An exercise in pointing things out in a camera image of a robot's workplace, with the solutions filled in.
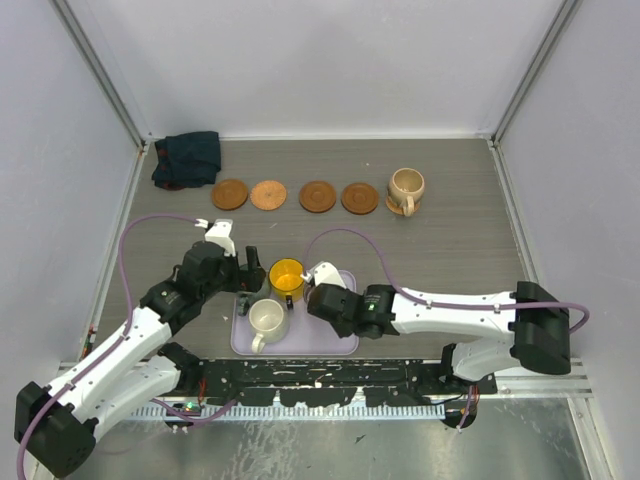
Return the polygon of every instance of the dark blue cloth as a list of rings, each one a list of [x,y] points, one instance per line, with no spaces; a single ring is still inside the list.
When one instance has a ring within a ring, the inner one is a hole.
[[[156,187],[180,190],[216,183],[222,167],[217,132],[193,132],[156,142],[158,166],[151,179]]]

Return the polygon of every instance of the wood grain surface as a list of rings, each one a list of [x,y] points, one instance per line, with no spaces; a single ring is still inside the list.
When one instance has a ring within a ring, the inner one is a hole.
[[[211,203],[210,186],[177,192],[156,188],[151,173],[157,158],[151,148],[130,218],[156,212],[231,218],[242,260],[245,245],[256,245],[265,268],[283,257],[300,258],[313,236],[348,225],[370,234],[398,281],[414,289],[481,294],[513,289],[523,278],[493,160],[483,140],[227,141],[222,143],[222,158],[218,180],[239,178],[250,189],[262,180],[278,180],[288,189],[285,204],[264,212],[247,202],[224,212]],[[401,167],[419,170],[427,182],[421,208],[411,218],[398,217],[384,204],[389,177]],[[350,183],[367,182],[376,187],[381,201],[364,216],[348,213],[339,203],[327,213],[313,214],[298,203],[300,188],[311,180],[331,183],[338,195]],[[173,220],[151,220],[135,227],[125,248],[133,298],[139,299],[168,277],[191,244],[202,238],[203,230]],[[310,257],[311,262],[320,260],[353,273],[359,291],[372,283],[388,283],[374,251],[351,234],[323,237]],[[232,309],[232,295],[216,296],[175,341],[203,358],[237,357],[230,347]],[[98,343],[123,322],[125,311],[122,282],[115,273]],[[440,358],[444,345],[461,340],[465,338],[434,334],[363,339],[352,356]]]

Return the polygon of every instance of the lavender tray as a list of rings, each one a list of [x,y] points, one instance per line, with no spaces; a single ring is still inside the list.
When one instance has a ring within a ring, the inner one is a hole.
[[[340,270],[340,276],[351,291],[356,289],[356,279],[349,272]],[[298,300],[289,312],[289,333],[277,343],[269,343],[260,355],[349,355],[358,348],[358,337],[340,338],[328,322],[307,313],[304,300]],[[240,317],[233,307],[231,348],[239,355],[256,355],[251,351],[253,332],[249,316]]]

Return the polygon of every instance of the mug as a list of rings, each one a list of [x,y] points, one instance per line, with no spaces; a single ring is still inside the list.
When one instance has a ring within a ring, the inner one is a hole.
[[[410,217],[416,211],[424,195],[424,189],[424,177],[419,171],[413,168],[401,168],[391,176],[387,192],[391,201],[402,208],[402,214]]]
[[[273,264],[269,270],[271,288],[287,304],[287,310],[293,310],[293,302],[302,298],[304,291],[304,273],[302,264],[293,258],[283,258]]]
[[[249,324],[256,336],[251,351],[261,353],[267,343],[279,342],[289,331],[289,316],[280,302],[271,298],[258,300],[249,310]]]

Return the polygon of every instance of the wooden coaster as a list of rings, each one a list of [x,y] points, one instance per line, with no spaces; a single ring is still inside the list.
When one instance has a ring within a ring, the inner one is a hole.
[[[342,205],[356,215],[366,215],[378,206],[378,192],[368,183],[352,183],[342,191]]]
[[[393,200],[389,198],[389,195],[387,195],[385,203],[387,204],[387,208],[391,210],[393,213],[395,213],[396,215],[402,215],[404,217],[404,213],[402,212],[402,207],[397,207],[396,204],[393,203]],[[418,210],[420,210],[420,202],[416,203],[415,210],[413,211],[414,215]]]
[[[311,213],[324,213],[336,204],[336,191],[327,182],[316,180],[300,189],[300,205]]]
[[[235,210],[244,205],[249,189],[242,180],[229,178],[216,183],[211,190],[211,201],[220,210]]]
[[[265,180],[251,190],[251,203],[260,210],[275,210],[287,199],[287,189],[280,182]]]

